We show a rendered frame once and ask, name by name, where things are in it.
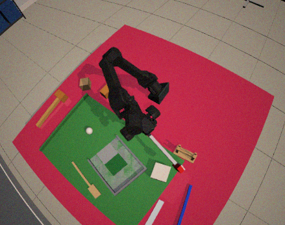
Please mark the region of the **beige cube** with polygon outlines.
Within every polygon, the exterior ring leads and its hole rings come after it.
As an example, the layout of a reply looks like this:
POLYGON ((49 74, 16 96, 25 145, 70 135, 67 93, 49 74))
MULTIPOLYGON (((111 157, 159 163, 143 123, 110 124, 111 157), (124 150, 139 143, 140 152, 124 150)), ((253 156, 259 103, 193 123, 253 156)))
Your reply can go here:
POLYGON ((160 163, 155 163, 150 178, 156 179, 158 181, 163 181, 166 183, 170 170, 171 170, 170 166, 166 166, 160 163))

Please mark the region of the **grey flat bar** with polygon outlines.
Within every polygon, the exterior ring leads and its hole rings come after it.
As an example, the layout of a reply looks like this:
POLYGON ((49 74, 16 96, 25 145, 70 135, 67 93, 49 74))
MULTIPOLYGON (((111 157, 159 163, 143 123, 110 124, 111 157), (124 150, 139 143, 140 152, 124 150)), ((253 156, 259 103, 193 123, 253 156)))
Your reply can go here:
POLYGON ((145 223, 145 225, 152 225, 154 222, 154 219, 156 218, 157 214, 161 210, 162 206, 164 204, 164 201, 159 200, 158 203, 156 204, 155 208, 153 209, 153 212, 149 216, 148 221, 145 223))

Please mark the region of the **white ball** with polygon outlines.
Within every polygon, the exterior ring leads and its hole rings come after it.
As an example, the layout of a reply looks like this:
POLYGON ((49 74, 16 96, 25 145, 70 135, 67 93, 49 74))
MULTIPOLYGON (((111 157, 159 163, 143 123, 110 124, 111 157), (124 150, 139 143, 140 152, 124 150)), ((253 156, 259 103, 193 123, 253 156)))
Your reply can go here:
POLYGON ((86 128, 86 133, 87 133, 88 135, 91 135, 91 134, 93 133, 93 129, 92 129, 91 127, 87 127, 87 128, 86 128))

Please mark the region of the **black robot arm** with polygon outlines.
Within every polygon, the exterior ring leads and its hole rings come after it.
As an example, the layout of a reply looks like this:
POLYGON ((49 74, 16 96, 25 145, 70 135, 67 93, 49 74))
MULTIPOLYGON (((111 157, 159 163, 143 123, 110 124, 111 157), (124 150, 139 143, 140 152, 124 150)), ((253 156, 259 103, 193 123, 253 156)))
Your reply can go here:
POLYGON ((106 84, 109 90, 108 100, 110 106, 119 119, 125 119, 125 128, 129 135, 139 135, 144 133, 149 135, 155 130, 157 121, 155 118, 148 118, 146 115, 142 116, 142 110, 138 105, 134 96, 130 96, 126 89, 121 87, 118 79, 115 66, 137 78, 139 85, 148 88, 151 94, 157 95, 164 87, 157 81, 158 77, 148 72, 147 70, 139 70, 131 62, 124 59, 121 51, 116 47, 111 47, 104 53, 99 62, 102 68, 103 75, 106 79, 106 84), (120 112, 124 108, 124 111, 120 112))

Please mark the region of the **green mat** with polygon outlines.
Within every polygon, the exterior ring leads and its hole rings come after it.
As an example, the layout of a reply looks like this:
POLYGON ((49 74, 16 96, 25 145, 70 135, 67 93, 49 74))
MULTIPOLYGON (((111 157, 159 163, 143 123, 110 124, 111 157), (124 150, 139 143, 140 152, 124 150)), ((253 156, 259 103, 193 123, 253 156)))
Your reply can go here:
POLYGON ((147 135, 140 133, 127 141, 120 133, 124 127, 123 119, 88 96, 42 152, 72 186, 112 222, 116 225, 138 225, 178 171, 147 135), (86 133, 87 127, 93 129, 91 135, 86 133), (147 170, 114 196, 87 159, 100 152, 116 135, 147 170), (73 161, 101 193, 96 199, 73 161), (166 183, 150 178, 155 163, 171 167, 166 183))

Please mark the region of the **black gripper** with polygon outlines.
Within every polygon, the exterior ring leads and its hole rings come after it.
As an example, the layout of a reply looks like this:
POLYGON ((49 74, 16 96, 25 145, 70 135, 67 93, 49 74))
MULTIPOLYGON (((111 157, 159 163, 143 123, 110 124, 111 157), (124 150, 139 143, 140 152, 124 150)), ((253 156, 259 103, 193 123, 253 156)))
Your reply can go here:
MULTIPOLYGON (((148 118, 151 118, 150 116, 152 116, 153 118, 157 119, 160 116, 160 111, 153 105, 149 106, 145 111, 148 112, 146 114, 146 117, 148 117, 148 118)), ((142 116, 144 116, 144 115, 145 115, 145 113, 142 112, 140 115, 141 119, 143 118, 142 116)), ((123 135, 123 137, 127 141, 130 141, 131 139, 134 138, 134 135, 129 135, 127 133, 127 128, 125 128, 125 127, 120 130, 120 133, 123 135)))

